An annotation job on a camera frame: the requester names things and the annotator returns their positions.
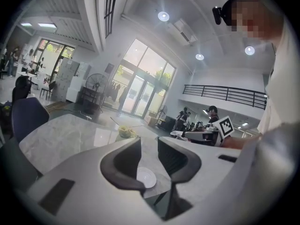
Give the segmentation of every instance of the glass door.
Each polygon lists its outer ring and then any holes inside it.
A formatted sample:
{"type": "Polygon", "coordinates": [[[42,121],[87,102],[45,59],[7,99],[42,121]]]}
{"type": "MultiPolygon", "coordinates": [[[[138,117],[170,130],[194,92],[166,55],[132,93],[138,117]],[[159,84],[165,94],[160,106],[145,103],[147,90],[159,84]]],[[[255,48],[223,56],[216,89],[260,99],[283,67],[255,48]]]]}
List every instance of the glass door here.
{"type": "Polygon", "coordinates": [[[142,95],[139,97],[137,107],[135,109],[136,116],[139,117],[143,116],[153,90],[154,90],[154,85],[151,84],[150,82],[146,82],[145,89],[142,92],[142,95]]]}
{"type": "Polygon", "coordinates": [[[154,90],[154,85],[135,76],[124,101],[122,112],[136,117],[143,117],[147,104],[154,90]]]}
{"type": "Polygon", "coordinates": [[[135,113],[133,108],[136,107],[135,103],[139,101],[140,91],[143,90],[141,88],[144,82],[144,79],[140,78],[139,76],[135,76],[124,101],[122,112],[129,114],[135,113]]]}

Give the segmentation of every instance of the tree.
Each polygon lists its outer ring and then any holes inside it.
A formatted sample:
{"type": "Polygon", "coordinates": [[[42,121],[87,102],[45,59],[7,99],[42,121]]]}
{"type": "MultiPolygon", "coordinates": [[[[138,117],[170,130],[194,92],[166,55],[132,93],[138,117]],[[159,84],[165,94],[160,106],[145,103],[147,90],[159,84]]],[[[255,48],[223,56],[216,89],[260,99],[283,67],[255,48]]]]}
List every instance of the tree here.
{"type": "Polygon", "coordinates": [[[120,66],[118,67],[118,69],[117,69],[117,74],[120,75],[120,76],[122,76],[122,74],[124,73],[123,67],[124,67],[124,66],[120,65],[120,66]]]}
{"type": "Polygon", "coordinates": [[[172,79],[172,74],[164,73],[161,76],[162,73],[163,73],[163,70],[161,69],[154,74],[154,77],[158,80],[160,79],[160,82],[163,83],[164,85],[168,85],[170,80],[172,79]]]}

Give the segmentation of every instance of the black metal railing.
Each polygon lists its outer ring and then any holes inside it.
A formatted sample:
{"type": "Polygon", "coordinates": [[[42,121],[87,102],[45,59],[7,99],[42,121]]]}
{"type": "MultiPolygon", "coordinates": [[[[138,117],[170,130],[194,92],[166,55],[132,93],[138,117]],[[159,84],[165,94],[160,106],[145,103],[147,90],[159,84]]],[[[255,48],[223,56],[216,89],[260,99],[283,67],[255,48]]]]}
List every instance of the black metal railing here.
{"type": "Polygon", "coordinates": [[[108,37],[113,31],[113,11],[114,5],[116,0],[106,0],[105,6],[105,15],[104,15],[104,22],[105,22],[105,38],[108,37]]]}
{"type": "Polygon", "coordinates": [[[267,104],[267,95],[264,92],[241,88],[211,85],[184,85],[183,94],[217,98],[261,109],[265,109],[267,104]]]}

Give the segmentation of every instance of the white wall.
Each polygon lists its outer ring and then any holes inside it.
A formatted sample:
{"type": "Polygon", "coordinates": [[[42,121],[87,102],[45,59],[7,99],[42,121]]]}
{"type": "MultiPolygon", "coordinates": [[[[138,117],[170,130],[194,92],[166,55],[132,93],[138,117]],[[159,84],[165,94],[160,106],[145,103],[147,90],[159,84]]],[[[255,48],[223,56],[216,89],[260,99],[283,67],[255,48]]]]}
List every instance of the white wall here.
{"type": "Polygon", "coordinates": [[[192,75],[188,84],[225,86],[264,92],[263,75],[245,68],[198,70],[192,75]]]}

